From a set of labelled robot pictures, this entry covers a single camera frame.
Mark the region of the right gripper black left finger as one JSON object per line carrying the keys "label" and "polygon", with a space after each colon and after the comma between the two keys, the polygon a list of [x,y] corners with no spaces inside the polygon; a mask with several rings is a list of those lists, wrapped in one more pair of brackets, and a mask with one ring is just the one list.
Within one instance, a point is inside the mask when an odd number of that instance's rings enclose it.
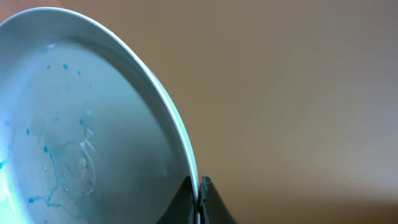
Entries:
{"label": "right gripper black left finger", "polygon": [[194,224],[195,208],[191,177],[186,176],[165,213],[156,224]]}

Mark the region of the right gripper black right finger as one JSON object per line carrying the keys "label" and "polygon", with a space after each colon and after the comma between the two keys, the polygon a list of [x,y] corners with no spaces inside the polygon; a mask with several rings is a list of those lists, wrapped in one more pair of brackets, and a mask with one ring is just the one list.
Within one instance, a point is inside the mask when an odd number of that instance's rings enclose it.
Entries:
{"label": "right gripper black right finger", "polygon": [[237,224],[208,176],[201,180],[199,206],[201,224]]}

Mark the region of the white plate front stained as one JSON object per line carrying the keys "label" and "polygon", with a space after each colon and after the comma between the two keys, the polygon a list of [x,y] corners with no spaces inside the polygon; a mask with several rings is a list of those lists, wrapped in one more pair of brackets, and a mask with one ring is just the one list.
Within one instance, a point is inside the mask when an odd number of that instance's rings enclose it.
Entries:
{"label": "white plate front stained", "polygon": [[1,23],[1,222],[156,223],[198,172],[165,88],[114,33],[57,7]]}

